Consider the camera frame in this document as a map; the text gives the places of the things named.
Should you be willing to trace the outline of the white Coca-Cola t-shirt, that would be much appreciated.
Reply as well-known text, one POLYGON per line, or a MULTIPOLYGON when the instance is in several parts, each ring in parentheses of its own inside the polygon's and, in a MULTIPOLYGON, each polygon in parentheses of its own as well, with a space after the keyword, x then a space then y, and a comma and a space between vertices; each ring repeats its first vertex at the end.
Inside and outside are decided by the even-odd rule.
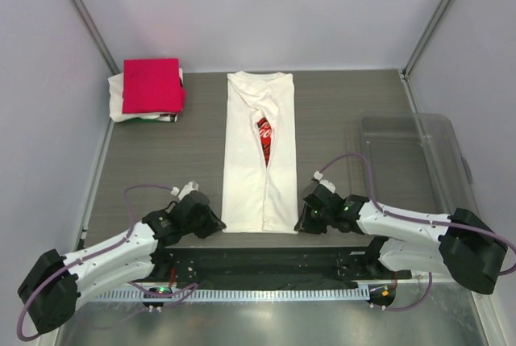
POLYGON ((292 234, 298 221, 293 75, 227 75, 222 221, 227 233, 292 234))

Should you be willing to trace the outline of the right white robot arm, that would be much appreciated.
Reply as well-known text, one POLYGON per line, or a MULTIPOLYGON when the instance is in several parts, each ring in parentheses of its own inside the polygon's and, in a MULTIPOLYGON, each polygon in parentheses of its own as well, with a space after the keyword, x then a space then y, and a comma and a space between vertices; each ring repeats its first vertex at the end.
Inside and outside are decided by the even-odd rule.
POLYGON ((508 245, 474 213, 424 214, 383 205, 359 195, 340 197, 329 181, 306 188, 296 231, 371 236, 362 256, 372 278, 418 271, 451 277, 479 294, 491 294, 501 276, 508 245))

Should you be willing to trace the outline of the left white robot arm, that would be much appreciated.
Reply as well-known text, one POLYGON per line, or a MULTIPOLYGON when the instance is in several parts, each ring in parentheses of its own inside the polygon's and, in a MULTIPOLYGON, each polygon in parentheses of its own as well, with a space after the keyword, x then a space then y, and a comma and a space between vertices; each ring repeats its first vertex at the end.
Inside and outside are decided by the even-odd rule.
POLYGON ((92 247, 65 255, 55 249, 45 252, 18 288, 23 302, 18 337, 29 339, 23 334, 25 318, 31 319, 41 336, 116 286, 143 279, 164 280, 173 267, 169 246, 183 236, 205 239, 225 227, 211 210, 207 196, 193 191, 92 247))

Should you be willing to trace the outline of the clear plastic bin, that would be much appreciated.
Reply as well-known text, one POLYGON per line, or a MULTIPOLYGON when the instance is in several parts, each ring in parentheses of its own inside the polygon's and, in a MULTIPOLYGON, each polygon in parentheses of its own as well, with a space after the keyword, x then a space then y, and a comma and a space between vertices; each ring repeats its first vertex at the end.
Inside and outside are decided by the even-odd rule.
POLYGON ((447 117, 365 112, 360 138, 378 202, 427 214, 463 208, 481 215, 471 173, 447 117))

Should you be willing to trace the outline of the folded green t-shirt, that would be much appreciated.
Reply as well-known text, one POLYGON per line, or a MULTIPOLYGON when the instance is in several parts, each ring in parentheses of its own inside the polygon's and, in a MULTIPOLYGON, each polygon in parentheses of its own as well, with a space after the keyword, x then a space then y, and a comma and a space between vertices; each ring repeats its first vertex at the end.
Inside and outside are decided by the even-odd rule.
POLYGON ((178 120, 178 114, 164 114, 164 115, 145 115, 142 117, 131 117, 125 119, 125 123, 141 122, 141 123, 175 123, 178 120))

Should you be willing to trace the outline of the folded pink t-shirt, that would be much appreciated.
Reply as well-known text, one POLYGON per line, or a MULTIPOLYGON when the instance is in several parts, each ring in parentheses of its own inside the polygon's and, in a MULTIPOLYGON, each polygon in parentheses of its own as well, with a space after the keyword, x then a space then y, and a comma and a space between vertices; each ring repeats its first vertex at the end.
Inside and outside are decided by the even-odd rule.
POLYGON ((186 92, 177 58, 128 59, 123 63, 124 114, 183 111, 186 92))

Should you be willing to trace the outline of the folded white t-shirt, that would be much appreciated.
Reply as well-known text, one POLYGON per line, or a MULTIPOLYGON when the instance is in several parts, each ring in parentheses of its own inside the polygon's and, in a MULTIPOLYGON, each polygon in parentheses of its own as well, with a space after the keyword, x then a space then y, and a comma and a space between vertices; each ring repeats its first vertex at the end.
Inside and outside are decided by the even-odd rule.
MULTIPOLYGON (((181 76, 181 83, 183 85, 182 68, 180 68, 180 76, 181 76)), ((109 101, 110 118, 115 123, 122 123, 122 122, 124 122, 125 119, 129 119, 131 117, 142 117, 145 115, 164 115, 164 114, 124 114, 122 112, 123 73, 120 73, 113 77, 109 77, 108 82, 109 82, 109 93, 110 93, 110 101, 109 101)))

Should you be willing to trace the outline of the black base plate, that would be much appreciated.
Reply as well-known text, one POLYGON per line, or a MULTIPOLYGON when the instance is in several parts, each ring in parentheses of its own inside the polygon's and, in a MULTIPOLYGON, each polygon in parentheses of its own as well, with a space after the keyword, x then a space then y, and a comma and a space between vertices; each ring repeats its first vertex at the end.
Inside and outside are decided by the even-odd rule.
POLYGON ((331 280, 411 278, 409 270, 389 271, 366 258, 365 247, 166 248, 152 256, 155 270, 138 281, 201 283, 213 277, 265 275, 327 277, 331 280))

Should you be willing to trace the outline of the left aluminium frame post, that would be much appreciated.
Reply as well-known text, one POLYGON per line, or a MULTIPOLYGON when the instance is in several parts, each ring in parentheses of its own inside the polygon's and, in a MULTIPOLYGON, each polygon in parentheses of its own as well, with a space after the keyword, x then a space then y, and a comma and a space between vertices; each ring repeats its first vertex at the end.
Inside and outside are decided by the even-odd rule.
POLYGON ((106 67, 110 70, 112 74, 119 74, 120 69, 112 56, 109 48, 106 45, 105 40, 102 37, 102 34, 98 30, 96 23, 94 22, 93 17, 89 13, 89 10, 84 3, 83 0, 69 0, 73 9, 76 11, 81 23, 84 28, 88 32, 91 40, 93 41, 96 49, 99 51, 106 67))

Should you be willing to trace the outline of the aluminium frame post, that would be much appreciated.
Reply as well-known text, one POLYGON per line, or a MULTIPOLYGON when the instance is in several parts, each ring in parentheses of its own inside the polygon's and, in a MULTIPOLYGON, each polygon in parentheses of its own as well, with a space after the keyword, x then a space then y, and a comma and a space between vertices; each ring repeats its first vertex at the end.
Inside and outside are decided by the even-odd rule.
POLYGON ((439 28, 439 25, 444 20, 446 14, 451 9, 452 4, 455 0, 439 0, 437 7, 432 13, 422 35, 420 36, 414 50, 412 51, 406 66, 401 70, 401 76, 403 79, 407 79, 416 67, 422 54, 431 42, 433 35, 439 28))
POLYGON ((96 49, 99 51, 106 67, 110 70, 112 74, 119 74, 120 69, 112 56, 109 48, 106 45, 105 40, 102 37, 102 34, 98 30, 96 23, 94 22, 93 17, 89 13, 89 10, 84 3, 83 0, 69 0, 73 9, 76 11, 81 23, 84 28, 88 32, 91 40, 93 41, 96 49))

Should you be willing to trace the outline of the right aluminium frame post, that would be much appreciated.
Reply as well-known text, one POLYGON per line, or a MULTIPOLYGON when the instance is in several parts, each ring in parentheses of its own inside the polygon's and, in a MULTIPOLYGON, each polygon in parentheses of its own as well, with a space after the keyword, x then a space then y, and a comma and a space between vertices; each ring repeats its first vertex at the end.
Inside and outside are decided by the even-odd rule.
POLYGON ((446 14, 451 9, 452 4, 455 0, 439 0, 437 7, 432 13, 422 35, 420 36, 414 50, 412 51, 406 66, 401 70, 401 76, 403 79, 407 79, 416 67, 422 54, 431 42, 433 35, 439 28, 439 25, 444 20, 446 14))

